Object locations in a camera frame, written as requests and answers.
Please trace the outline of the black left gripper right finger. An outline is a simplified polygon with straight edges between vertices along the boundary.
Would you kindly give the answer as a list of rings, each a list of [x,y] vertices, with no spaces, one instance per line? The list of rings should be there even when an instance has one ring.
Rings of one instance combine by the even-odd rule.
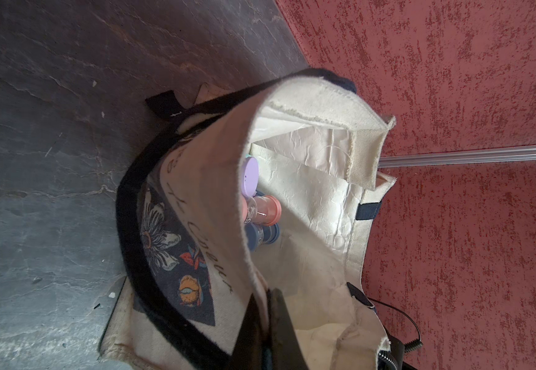
[[[270,334],[267,350],[268,369],[308,370],[283,293],[269,293]]]

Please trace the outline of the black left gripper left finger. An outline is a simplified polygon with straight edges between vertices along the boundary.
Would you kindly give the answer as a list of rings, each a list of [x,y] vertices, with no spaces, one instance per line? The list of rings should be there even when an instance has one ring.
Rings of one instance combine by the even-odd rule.
[[[260,323],[260,310],[255,297],[251,295],[226,369],[261,370],[262,368],[263,331]]]

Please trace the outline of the cream canvas bag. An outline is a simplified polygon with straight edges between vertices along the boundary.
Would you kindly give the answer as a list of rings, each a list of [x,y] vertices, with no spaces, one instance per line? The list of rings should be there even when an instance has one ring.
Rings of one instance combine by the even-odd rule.
[[[270,334],[283,293],[308,369],[396,369],[391,336],[363,290],[368,239],[394,178],[379,160],[396,120],[354,83],[306,69],[181,109],[137,157],[116,197],[127,282],[100,345],[134,369],[226,369],[253,295]],[[256,196],[282,206],[280,237],[247,246],[240,176],[257,159]]]

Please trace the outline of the blue hourglass pile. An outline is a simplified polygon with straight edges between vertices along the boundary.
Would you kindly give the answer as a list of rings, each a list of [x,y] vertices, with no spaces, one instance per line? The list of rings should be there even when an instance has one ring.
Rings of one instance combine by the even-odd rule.
[[[250,251],[255,251],[260,245],[272,245],[280,237],[280,225],[271,226],[258,224],[245,224],[244,231],[247,238],[247,246]]]

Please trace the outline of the pink hourglass pile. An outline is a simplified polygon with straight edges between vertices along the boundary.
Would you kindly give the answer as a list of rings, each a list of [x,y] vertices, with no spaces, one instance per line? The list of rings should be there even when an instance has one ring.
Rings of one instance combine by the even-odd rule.
[[[243,223],[274,226],[282,216],[282,206],[273,196],[242,197]]]

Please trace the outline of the purple hourglass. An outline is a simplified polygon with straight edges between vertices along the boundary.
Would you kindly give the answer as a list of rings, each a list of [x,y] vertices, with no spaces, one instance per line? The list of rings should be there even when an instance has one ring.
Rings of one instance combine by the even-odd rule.
[[[247,156],[242,166],[240,189],[244,197],[253,197],[257,192],[260,178],[259,163],[256,158]]]

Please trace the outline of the aluminium corner post right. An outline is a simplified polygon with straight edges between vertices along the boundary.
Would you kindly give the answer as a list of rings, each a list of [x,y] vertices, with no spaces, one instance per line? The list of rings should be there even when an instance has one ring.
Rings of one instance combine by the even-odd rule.
[[[536,145],[382,157],[380,169],[536,161]]]

